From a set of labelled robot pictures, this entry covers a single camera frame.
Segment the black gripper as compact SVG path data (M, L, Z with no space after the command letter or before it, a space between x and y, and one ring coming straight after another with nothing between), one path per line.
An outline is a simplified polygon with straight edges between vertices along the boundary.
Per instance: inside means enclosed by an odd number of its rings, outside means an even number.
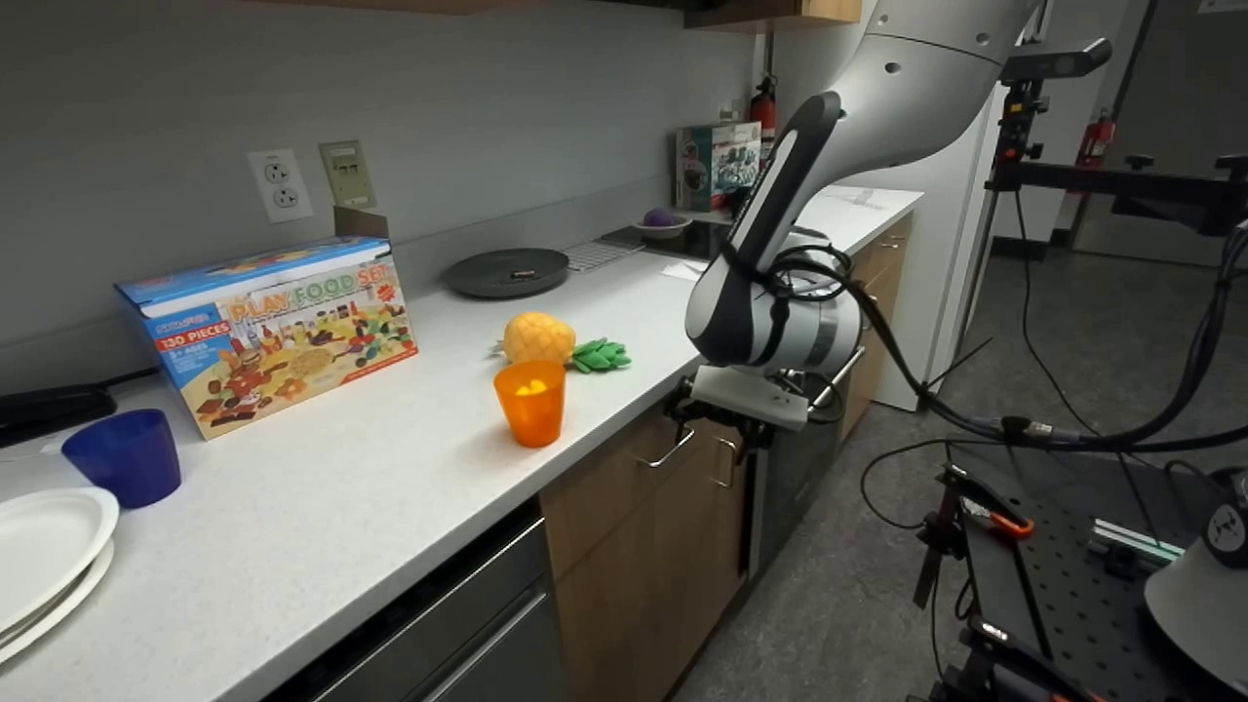
M798 436L806 430L831 430L836 424L836 409L831 405L816 405L811 398L805 398L811 405L811 417L805 430L777 430L777 424L766 424L766 421L754 421L754 417L740 417L740 414L731 414L731 409L716 409L716 405L703 405L692 398L692 385L680 385L668 401L662 401L662 414L680 424L694 424L694 421L715 421L715 424L731 424L744 436L749 448L767 448L777 444L781 436Z

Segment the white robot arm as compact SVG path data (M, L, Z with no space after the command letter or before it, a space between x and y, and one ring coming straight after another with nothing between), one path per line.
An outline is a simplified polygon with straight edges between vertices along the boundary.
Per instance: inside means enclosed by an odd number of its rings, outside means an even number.
M816 401L781 374L836 383L863 353L879 305L805 214L850 175L926 161L984 114L1037 0L879 0L831 84L805 96L731 239L685 301L703 353L692 398L798 434Z

